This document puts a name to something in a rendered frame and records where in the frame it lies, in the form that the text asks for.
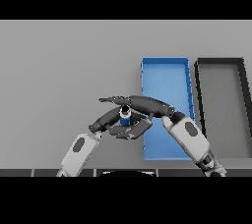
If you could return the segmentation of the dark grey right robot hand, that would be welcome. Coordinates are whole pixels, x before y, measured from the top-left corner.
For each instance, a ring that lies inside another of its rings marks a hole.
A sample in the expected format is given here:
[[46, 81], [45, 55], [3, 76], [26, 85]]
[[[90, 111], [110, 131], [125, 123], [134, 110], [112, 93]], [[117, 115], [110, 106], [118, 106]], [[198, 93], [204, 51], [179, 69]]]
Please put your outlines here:
[[161, 118], [162, 116], [171, 118], [176, 112], [172, 105], [148, 96], [110, 96], [100, 98], [99, 101], [111, 102], [120, 109], [123, 105], [128, 105], [130, 109], [133, 109], [133, 112], [141, 116], [141, 120], [135, 126], [127, 129], [125, 133], [115, 135], [118, 139], [136, 140], [152, 126], [153, 118]]

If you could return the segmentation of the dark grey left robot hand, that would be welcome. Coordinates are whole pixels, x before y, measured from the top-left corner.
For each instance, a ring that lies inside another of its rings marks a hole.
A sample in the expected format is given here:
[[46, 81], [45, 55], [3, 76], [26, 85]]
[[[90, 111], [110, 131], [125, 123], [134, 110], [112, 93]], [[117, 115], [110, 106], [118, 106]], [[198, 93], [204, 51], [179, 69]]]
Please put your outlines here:
[[132, 112], [130, 117], [130, 125], [129, 126], [114, 126], [120, 120], [120, 107], [116, 107], [103, 116], [98, 118], [94, 123], [89, 125], [89, 130], [95, 134], [96, 132], [105, 132], [109, 131], [112, 136], [125, 133], [127, 129], [135, 126], [140, 120], [141, 116], [138, 113]]

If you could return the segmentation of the blue pipe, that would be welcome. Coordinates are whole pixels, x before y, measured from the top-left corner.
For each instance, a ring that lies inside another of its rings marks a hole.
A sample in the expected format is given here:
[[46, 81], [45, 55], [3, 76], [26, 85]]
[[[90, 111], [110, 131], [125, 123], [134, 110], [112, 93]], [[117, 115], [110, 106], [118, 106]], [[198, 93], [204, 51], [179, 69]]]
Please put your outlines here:
[[131, 109], [128, 105], [123, 105], [119, 111], [120, 125], [129, 126], [131, 124]]

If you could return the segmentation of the blue bin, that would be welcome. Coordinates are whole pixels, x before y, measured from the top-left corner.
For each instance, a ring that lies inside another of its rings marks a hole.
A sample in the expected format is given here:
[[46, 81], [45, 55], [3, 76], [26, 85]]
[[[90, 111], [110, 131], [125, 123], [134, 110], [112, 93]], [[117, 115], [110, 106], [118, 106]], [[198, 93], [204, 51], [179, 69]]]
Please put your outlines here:
[[[195, 119], [188, 57], [143, 57], [142, 94], [173, 105], [176, 111]], [[189, 160], [176, 140], [153, 118], [144, 133], [144, 159], [148, 161]]]

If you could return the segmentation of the dark grey bin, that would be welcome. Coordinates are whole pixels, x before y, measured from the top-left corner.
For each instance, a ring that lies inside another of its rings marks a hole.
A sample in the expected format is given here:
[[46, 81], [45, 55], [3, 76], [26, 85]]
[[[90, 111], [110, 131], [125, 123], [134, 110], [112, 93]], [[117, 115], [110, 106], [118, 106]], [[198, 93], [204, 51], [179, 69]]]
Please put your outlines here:
[[198, 58], [200, 122], [219, 158], [252, 158], [252, 100], [244, 59]]

